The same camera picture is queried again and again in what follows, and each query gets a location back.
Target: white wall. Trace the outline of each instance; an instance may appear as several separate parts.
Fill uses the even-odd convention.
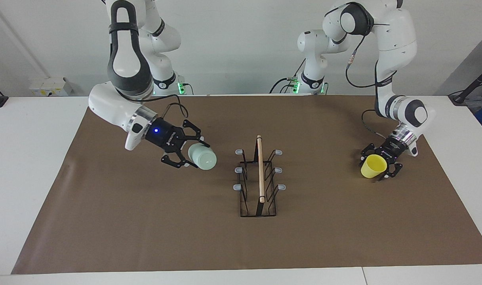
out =
[[[461,65],[451,74],[438,89],[435,95],[447,95],[466,89],[482,74],[482,41],[467,56]],[[469,98],[482,96],[482,86],[476,88]]]
[[[183,39],[181,48],[167,55],[196,93],[265,93],[294,73],[302,60],[298,35],[320,29],[332,2],[159,0],[157,6]],[[482,0],[405,0],[404,8],[413,16],[419,51],[395,77],[394,90],[431,95],[482,40]],[[0,0],[0,12],[51,76],[67,77],[78,95],[107,81],[109,21],[100,0]],[[329,93],[373,92],[344,79],[352,49],[328,56]],[[377,56],[370,36],[350,69],[355,82],[373,80]]]
[[[34,72],[0,27],[0,91],[6,96],[30,96],[28,78]]]

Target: wooden dowel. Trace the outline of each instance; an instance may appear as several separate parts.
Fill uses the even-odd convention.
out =
[[[257,136],[257,146],[259,151],[259,190],[260,202],[266,202],[265,187],[264,187],[264,155],[262,154],[262,136]]]

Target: white table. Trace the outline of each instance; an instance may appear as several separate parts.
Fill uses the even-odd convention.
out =
[[[426,139],[482,234],[482,127],[446,97]],[[0,108],[0,284],[482,285],[482,265],[8,276],[87,108],[87,97],[11,98]]]

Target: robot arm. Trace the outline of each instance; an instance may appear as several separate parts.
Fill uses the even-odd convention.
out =
[[[146,99],[154,93],[174,95],[181,90],[170,60],[160,54],[179,47],[179,34],[160,18],[154,0],[107,0],[106,5],[111,20],[107,67],[110,81],[91,90],[89,108],[128,133],[127,150],[133,150],[146,139],[165,151],[162,162],[166,164],[177,168],[189,165],[212,168],[212,163],[204,168],[181,153],[188,140],[210,147],[199,128],[188,120],[183,121],[182,127],[173,126],[143,105],[163,98]],[[185,135],[184,128],[191,128],[195,135]],[[179,161],[170,160],[170,153],[176,153]]]
[[[310,30],[301,33],[297,47],[306,57],[304,70],[297,74],[298,93],[318,94],[324,83],[327,68],[325,53],[344,52],[350,45],[349,38],[337,42],[326,36],[322,30]]]
[[[392,91],[392,76],[408,65],[417,53],[415,28],[409,12],[401,9],[402,0],[358,0],[335,3],[324,18],[323,29],[335,41],[347,40],[349,34],[377,36],[379,58],[375,67],[375,111],[381,117],[399,121],[399,126],[386,141],[375,149],[372,144],[362,152],[373,150],[387,162],[396,164],[404,152],[417,156],[417,139],[427,130],[435,116],[433,108],[425,106],[418,99],[396,95]],[[355,52],[347,68],[353,62]],[[397,168],[390,173],[387,167],[385,177],[393,177]]]

